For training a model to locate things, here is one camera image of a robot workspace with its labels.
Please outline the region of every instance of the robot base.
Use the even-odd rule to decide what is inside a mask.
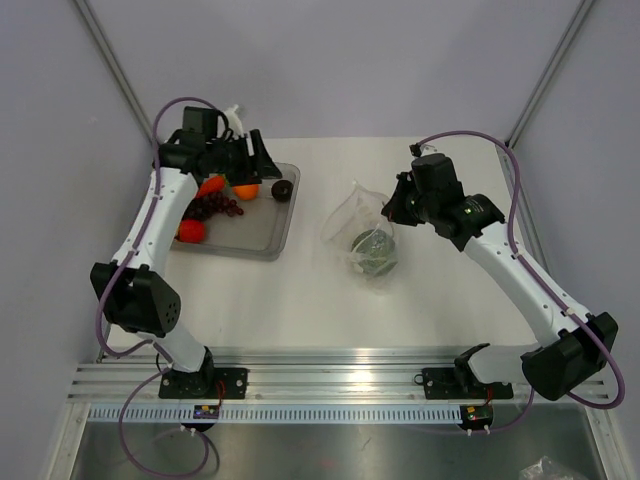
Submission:
[[[214,368],[213,357],[207,349],[197,372],[170,370],[162,375],[158,396],[175,400],[218,400],[220,396],[223,400],[243,400],[248,378],[246,368]]]
[[[487,400],[489,388],[494,400],[513,398],[511,384],[492,383],[462,386],[454,374],[454,367],[425,368],[422,370],[422,385],[427,400]]]

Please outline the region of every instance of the plastic bag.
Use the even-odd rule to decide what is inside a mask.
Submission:
[[[354,182],[351,195],[325,222],[321,240],[347,271],[370,286],[381,286],[398,263],[398,235],[380,214],[389,201]]]
[[[538,463],[520,472],[519,480],[588,480],[584,475],[560,465],[549,457],[542,457]]]

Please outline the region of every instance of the gray wall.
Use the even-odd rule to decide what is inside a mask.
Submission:
[[[635,452],[640,448],[639,25],[640,3],[597,2],[517,146],[552,271],[594,312],[607,310],[619,322],[614,354],[626,374],[628,396],[617,414]]]
[[[147,112],[191,94],[270,137],[331,137],[508,135],[579,2],[91,3]]]
[[[2,478],[34,479],[92,359],[94,261],[147,182],[148,146],[65,0],[0,8]]]

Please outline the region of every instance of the white table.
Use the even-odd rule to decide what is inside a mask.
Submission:
[[[273,159],[301,171],[280,258],[252,260],[171,252],[167,282],[182,299],[181,322],[203,344],[258,349],[470,346],[535,341],[491,278],[430,225],[400,227],[400,265],[384,294],[355,284],[327,261],[320,230],[351,193],[352,181],[390,196],[408,170],[414,138],[276,139]],[[483,193],[507,212],[510,198],[492,144],[437,140],[467,194]],[[136,337],[114,327],[109,343]]]

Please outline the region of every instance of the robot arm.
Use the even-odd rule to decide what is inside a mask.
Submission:
[[[101,297],[118,267],[133,252],[106,298],[104,315],[110,323],[150,339],[166,351],[173,359],[171,383],[184,385],[186,395],[205,393],[214,374],[211,353],[178,322],[180,297],[163,279],[169,249],[184,211],[199,185],[211,174],[225,174],[231,185],[282,178],[260,132],[252,130],[244,135],[239,119],[233,116],[231,119],[233,129],[229,128],[227,115],[218,110],[184,109],[182,129],[159,148],[159,171],[151,173],[147,194],[126,240],[109,264],[96,263],[91,271],[94,290]],[[218,136],[219,120],[225,126],[221,136]],[[249,141],[253,154],[249,153]],[[158,174],[161,185],[156,194]],[[155,210],[148,218],[147,212],[154,202]],[[133,249],[140,232],[143,232],[141,241]]]
[[[517,255],[524,257],[534,273],[568,305],[569,311],[562,311],[512,253],[504,215],[487,197],[464,195],[450,158],[431,154],[416,158],[411,167],[411,172],[398,175],[396,190],[382,214],[402,225],[434,225],[438,235],[451,240],[505,291],[539,344],[530,352],[531,347],[474,347],[456,361],[458,381],[489,384],[526,379],[543,397],[557,400],[604,368],[606,361],[597,346],[568,315],[586,318],[587,326],[608,350],[618,329],[613,318],[607,313],[591,315],[520,250]]]

